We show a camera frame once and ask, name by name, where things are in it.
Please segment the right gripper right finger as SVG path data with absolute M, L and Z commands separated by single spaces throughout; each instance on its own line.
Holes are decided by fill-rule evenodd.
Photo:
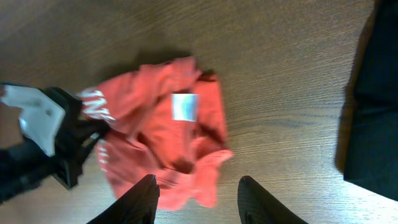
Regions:
M 238 210 L 242 224 L 307 224 L 252 177 L 241 177 Z

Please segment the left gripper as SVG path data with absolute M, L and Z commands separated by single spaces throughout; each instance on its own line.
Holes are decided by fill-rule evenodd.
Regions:
M 101 119 L 80 118 L 82 100 L 59 87 L 45 88 L 42 93 L 65 110 L 65 116 L 55 134 L 55 154 L 37 169 L 37 185 L 51 175 L 66 189 L 72 189 L 83 173 L 83 164 L 109 126 Z

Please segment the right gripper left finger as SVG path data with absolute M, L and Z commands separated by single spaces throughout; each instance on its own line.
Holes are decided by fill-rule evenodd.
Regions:
M 87 224 L 154 224 L 160 189 L 149 174 Z

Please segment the red t-shirt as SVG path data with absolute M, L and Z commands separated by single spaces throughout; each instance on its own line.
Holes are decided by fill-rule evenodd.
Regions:
M 188 200 L 217 203 L 219 168 L 230 159 L 220 83 L 193 57 L 141 65 L 80 93 L 82 113 L 109 133 L 95 146 L 116 198 L 145 175 L 155 175 L 158 207 L 178 210 Z

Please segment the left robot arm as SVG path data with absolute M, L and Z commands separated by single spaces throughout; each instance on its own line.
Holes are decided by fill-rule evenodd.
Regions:
M 81 119 L 82 100 L 58 87 L 2 83 L 1 88 L 1 102 L 21 109 L 23 138 L 1 149 L 1 202 L 36 189 L 48 176 L 72 189 L 95 144 L 109 131 L 106 121 Z

